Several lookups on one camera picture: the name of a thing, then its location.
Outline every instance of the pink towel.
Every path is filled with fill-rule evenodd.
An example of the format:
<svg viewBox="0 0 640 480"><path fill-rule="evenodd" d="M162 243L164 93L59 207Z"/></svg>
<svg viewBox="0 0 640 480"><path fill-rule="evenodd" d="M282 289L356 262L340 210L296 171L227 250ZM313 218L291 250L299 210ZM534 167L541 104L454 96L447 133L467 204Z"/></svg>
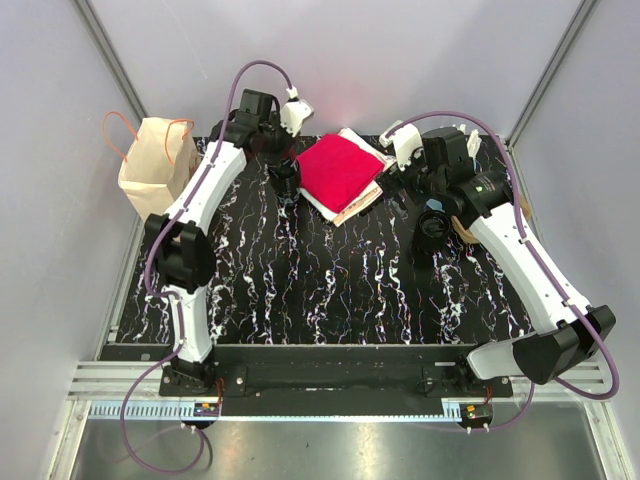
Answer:
<svg viewBox="0 0 640 480"><path fill-rule="evenodd" d="M322 137L298 161L300 186L335 213L344 210L384 168L376 157L335 134Z"/></svg>

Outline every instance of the white wall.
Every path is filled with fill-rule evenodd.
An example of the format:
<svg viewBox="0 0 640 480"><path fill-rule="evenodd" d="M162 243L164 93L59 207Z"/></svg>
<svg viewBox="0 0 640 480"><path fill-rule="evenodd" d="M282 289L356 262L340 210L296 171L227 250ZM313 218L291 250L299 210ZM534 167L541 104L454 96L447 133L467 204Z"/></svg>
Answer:
<svg viewBox="0 0 640 480"><path fill-rule="evenodd" d="M100 133L105 112L130 113L68 0L2 2L0 43L0 476L32 480L133 226Z"/></svg>
<svg viewBox="0 0 640 480"><path fill-rule="evenodd" d="M618 324L614 399L640 468L640 4L600 2L516 146L551 256Z"/></svg>
<svg viewBox="0 0 640 480"><path fill-rule="evenodd" d="M380 133L398 118L459 109L508 134L579 3L92 0L149 113L195 118L200 134L256 58L283 66L314 105L307 132ZM245 85L284 93L277 74L257 68Z"/></svg>

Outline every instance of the paper bag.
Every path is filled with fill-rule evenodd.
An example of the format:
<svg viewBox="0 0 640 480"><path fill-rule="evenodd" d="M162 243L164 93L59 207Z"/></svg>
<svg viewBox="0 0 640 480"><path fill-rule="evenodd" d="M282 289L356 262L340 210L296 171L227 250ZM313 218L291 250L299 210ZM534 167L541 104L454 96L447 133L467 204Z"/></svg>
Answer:
<svg viewBox="0 0 640 480"><path fill-rule="evenodd" d="M145 118L135 132L118 112L110 112L105 120L111 113L119 115L134 135L126 155L113 147L105 135L123 158L118 185L143 221L151 213L163 215L180 196L200 161L189 135L193 120Z"/></svg>

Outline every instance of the folded cloth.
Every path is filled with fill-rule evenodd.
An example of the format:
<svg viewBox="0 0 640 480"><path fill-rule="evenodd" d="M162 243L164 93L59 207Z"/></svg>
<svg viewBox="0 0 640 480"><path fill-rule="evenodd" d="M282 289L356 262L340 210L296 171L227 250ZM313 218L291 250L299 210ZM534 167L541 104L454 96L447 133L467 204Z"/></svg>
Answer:
<svg viewBox="0 0 640 480"><path fill-rule="evenodd" d="M322 137L298 161L301 188L334 213L342 212L384 168L378 158L336 134Z"/></svg>
<svg viewBox="0 0 640 480"><path fill-rule="evenodd" d="M346 220L368 208L378 199L378 197L382 195L382 189L378 186L377 183L371 182L370 186L372 188L367 187L367 189L362 192L362 194L358 196L358 198L351 202L349 206L347 206L347 208L345 208L335 216L332 221L336 227L339 227Z"/></svg>
<svg viewBox="0 0 640 480"><path fill-rule="evenodd" d="M304 188L299 188L298 190L300 190L300 193L302 194L302 196L307 200L309 200L309 203L314 207L316 207L316 210L318 210L320 214L322 214L322 216L327 220L329 220L330 222L333 222L333 220L338 216L336 212L332 212L327 207L322 205L313 195L311 195Z"/></svg>
<svg viewBox="0 0 640 480"><path fill-rule="evenodd" d="M389 157L384 153L373 148L371 145L365 142L362 137L360 137L356 132L354 132L350 128L343 128L342 130L340 130L340 133L338 133L338 135L340 135L342 138L346 138L347 140L355 143L365 152L369 152L371 155L375 155L376 158L380 160L382 163L387 164L390 161L389 159L395 161L395 158ZM387 167L391 166L392 163L393 162L389 163L388 165L385 165L385 170L387 169Z"/></svg>

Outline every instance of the orange rope handle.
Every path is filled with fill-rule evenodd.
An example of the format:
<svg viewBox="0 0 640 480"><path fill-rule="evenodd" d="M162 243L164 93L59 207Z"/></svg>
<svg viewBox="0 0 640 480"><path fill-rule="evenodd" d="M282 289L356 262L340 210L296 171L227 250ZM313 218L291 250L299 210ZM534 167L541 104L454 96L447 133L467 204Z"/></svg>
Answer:
<svg viewBox="0 0 640 480"><path fill-rule="evenodd" d="M176 162L175 160L172 160L171 155L169 155L169 147L167 145L167 142L169 141L169 130L171 130L171 125L178 122L191 122L191 127L189 127L187 131L184 132L184 135L182 136L183 140L187 137L187 135L189 135L191 130L193 130L193 127L196 126L196 122L194 122L190 118L176 118L175 120L171 120L169 122L169 126L167 126L167 134L164 136L164 153L167 154L167 158L169 159L169 162L171 163L171 165L175 165Z"/></svg>
<svg viewBox="0 0 640 480"><path fill-rule="evenodd" d="M102 136L107 141L107 145L109 145L118 155L120 155L122 157L122 159L124 160L124 163L128 163L127 156L116 148L116 146L111 142L111 139L109 138L109 135L107 135L107 131L105 130L105 125L107 123L107 118L109 118L111 115L118 115L122 119L124 124L127 126L129 131L131 133L133 133L133 136L135 137L136 140L138 140L138 132L136 132L134 130L134 128L129 123L129 120L127 120L125 118L125 116L122 115L120 112L109 112L102 119Z"/></svg>

